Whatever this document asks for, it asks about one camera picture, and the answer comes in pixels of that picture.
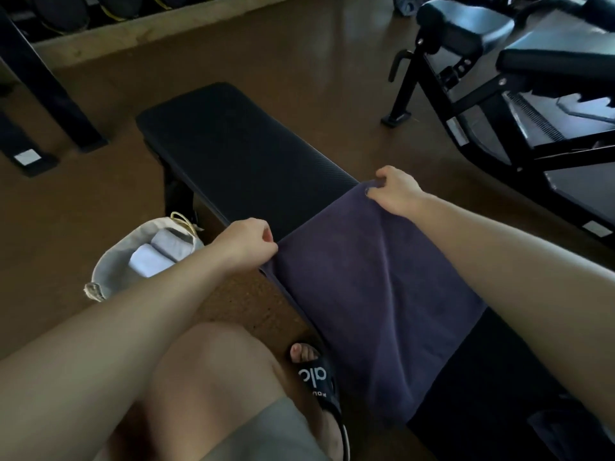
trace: gym floor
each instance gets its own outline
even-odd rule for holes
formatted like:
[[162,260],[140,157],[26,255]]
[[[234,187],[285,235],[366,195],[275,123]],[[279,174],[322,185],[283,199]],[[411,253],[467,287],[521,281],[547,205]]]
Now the gym floor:
[[[98,258],[162,215],[162,171],[134,117],[216,81],[239,87],[357,179],[395,165],[428,192],[614,268],[615,253],[467,162],[422,92],[410,121],[396,130],[380,125],[400,81],[387,83],[390,63],[413,47],[415,34],[413,20],[392,16],[390,0],[290,0],[60,70],[73,99],[111,139],[87,155],[18,86],[1,106],[61,163],[28,179],[0,159],[0,356],[88,307],[82,286]],[[225,171],[233,178],[232,168]],[[197,209],[211,240],[222,226]],[[196,320],[242,323],[276,352],[306,329],[257,272],[229,279]],[[410,432],[385,431],[348,406],[355,459],[432,459]]]

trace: forearm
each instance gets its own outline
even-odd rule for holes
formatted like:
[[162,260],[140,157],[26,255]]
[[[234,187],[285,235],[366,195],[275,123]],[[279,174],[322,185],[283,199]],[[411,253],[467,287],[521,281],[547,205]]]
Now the forearm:
[[223,279],[223,263],[205,247],[0,362],[0,458],[93,456]]
[[562,384],[615,426],[615,274],[433,196],[417,197],[406,215]]

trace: thigh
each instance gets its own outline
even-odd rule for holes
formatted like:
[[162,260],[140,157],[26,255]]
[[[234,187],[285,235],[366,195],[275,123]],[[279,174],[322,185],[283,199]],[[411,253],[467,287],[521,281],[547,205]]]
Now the thigh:
[[296,388],[292,376],[242,327],[219,323],[193,327],[160,361],[145,395],[159,458],[199,461],[286,396],[288,388]]

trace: metal leg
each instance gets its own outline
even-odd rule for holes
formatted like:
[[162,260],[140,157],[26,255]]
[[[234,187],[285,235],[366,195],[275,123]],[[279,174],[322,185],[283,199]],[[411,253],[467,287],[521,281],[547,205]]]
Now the metal leg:
[[415,52],[413,55],[410,52],[400,52],[397,54],[396,59],[393,62],[393,66],[391,67],[389,74],[389,82],[393,82],[395,79],[395,73],[401,59],[411,58],[410,64],[408,65],[408,70],[406,71],[406,76],[404,76],[402,86],[399,88],[393,108],[388,115],[380,120],[382,124],[390,128],[396,128],[411,116],[411,113],[407,111],[406,108],[408,107],[408,103],[410,102],[412,93],[414,92],[414,88],[416,87],[416,83],[418,81],[416,68],[417,61],[415,61],[415,59],[418,60],[419,56],[420,53],[418,52]]
[[27,176],[36,176],[58,164],[53,155],[42,152],[26,133],[0,111],[0,150]]
[[79,146],[91,152],[108,144],[45,66],[34,48],[0,8],[0,58],[35,95],[53,119]]
[[167,162],[159,158],[164,171],[164,214],[170,216],[171,212],[179,212],[192,223],[197,224],[194,211],[194,192],[185,182],[175,176],[173,169]]

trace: bag handle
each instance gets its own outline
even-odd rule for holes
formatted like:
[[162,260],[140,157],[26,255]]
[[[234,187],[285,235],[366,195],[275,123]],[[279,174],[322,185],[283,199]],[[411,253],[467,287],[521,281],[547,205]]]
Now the bag handle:
[[179,212],[171,212],[170,218],[175,223],[177,223],[178,225],[181,225],[185,229],[187,229],[188,232],[192,236],[194,236],[195,238],[198,238],[198,235],[196,234],[196,229],[194,228],[194,225],[192,223],[190,223],[190,220],[188,220],[186,217],[184,217],[181,213],[179,213]]

